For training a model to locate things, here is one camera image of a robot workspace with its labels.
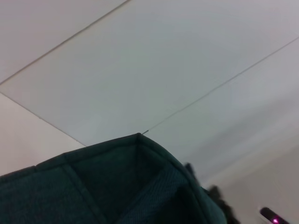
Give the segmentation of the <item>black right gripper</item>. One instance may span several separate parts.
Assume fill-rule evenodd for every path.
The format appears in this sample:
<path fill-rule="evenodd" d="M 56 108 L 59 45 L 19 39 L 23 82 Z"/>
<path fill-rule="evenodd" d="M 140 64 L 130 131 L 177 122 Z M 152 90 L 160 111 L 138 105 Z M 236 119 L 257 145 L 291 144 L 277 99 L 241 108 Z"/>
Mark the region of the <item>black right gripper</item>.
<path fill-rule="evenodd" d="M 185 168 L 191 175 L 195 175 L 194 169 L 190 163 L 185 164 Z M 228 224 L 240 224 L 240 221 L 236 218 L 231 206 L 223 199 L 220 189 L 213 185 L 206 193 L 213 200 L 213 202 L 222 210 L 225 215 Z"/>

